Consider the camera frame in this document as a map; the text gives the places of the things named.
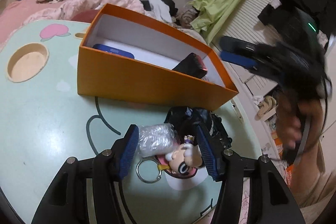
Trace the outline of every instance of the clear plastic wrap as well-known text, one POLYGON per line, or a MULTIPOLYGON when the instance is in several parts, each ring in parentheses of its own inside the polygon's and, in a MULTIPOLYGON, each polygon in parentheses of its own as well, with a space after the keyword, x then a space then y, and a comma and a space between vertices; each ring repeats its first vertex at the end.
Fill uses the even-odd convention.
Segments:
POLYGON ((170 123, 139 126, 139 154, 142 157, 165 155, 178 145, 174 127, 170 123))

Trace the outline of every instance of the silver screw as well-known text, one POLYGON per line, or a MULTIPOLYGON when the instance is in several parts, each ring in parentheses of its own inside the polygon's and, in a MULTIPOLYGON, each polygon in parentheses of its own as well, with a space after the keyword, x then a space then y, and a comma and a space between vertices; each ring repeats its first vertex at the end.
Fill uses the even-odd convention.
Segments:
POLYGON ((111 149, 105 149, 102 153, 104 156, 110 156, 112 154, 111 149))
POLYGON ((224 150, 224 154, 225 154, 226 156, 232 156, 232 155, 233 155, 233 151, 232 151, 231 149, 225 149, 225 150, 224 150))
POLYGON ((269 162, 269 158, 267 157, 267 156, 265 156, 265 155, 263 155, 263 156, 261 156, 260 157, 260 160, 262 161, 262 162, 269 162))
POLYGON ((67 163, 69 164, 73 164, 75 162, 76 158, 75 157, 70 157, 70 158, 67 158, 67 163))

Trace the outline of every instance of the table top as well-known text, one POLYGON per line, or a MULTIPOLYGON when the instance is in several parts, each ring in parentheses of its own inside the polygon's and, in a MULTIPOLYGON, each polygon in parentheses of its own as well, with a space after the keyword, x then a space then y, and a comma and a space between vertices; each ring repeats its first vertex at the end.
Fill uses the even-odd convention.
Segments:
MULTIPOLYGON (((169 107, 136 104, 80 96, 77 94, 77 58, 80 39, 89 24, 41 20, 19 29, 0 53, 0 187, 16 213, 29 224, 46 189, 59 168, 70 156, 78 160, 95 156, 87 138, 87 128, 98 152, 111 148, 123 137, 130 124, 163 123, 169 107), (46 38, 41 31, 51 25, 68 28, 66 35, 46 38), (21 46, 40 42, 49 50, 46 66, 33 78, 13 83, 5 76, 10 56, 21 46), (99 111, 105 121, 98 117, 99 111), (114 133, 105 123, 121 132, 114 133)), ((261 155, 258 139, 243 116, 241 123, 232 104, 227 102, 215 113, 233 139, 232 148, 241 156, 261 155)), ((137 223, 192 223, 211 204, 214 206, 221 187, 202 168, 190 179, 176 179, 163 172, 160 181, 146 184, 136 175, 140 157, 135 156, 129 175, 123 181, 129 210, 137 223)), ((157 168, 144 162, 140 168, 144 178, 154 179, 157 168)))

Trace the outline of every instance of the figurine eye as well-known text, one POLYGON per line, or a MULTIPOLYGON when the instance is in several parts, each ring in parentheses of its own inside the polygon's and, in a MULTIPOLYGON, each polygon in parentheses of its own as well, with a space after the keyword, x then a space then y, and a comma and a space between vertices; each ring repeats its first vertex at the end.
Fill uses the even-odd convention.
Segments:
POLYGON ((183 161, 179 167, 178 167, 178 172, 181 174, 181 175, 187 175, 188 172, 189 172, 189 166, 185 164, 185 162, 183 161))

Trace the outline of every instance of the blue object in box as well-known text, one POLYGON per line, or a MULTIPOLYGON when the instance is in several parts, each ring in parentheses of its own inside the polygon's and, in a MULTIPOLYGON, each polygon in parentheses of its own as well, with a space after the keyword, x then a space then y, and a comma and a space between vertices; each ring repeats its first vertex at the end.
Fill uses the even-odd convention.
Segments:
POLYGON ((95 44, 93 46, 93 48, 95 48, 97 50, 100 50, 100 51, 110 52, 110 53, 114 53, 114 54, 118 54, 118 55, 121 55, 121 56, 125 56, 125 57, 128 57, 128 58, 134 59, 134 55, 132 53, 120 50, 118 48, 113 48, 113 47, 110 47, 110 46, 106 46, 104 44, 95 44))

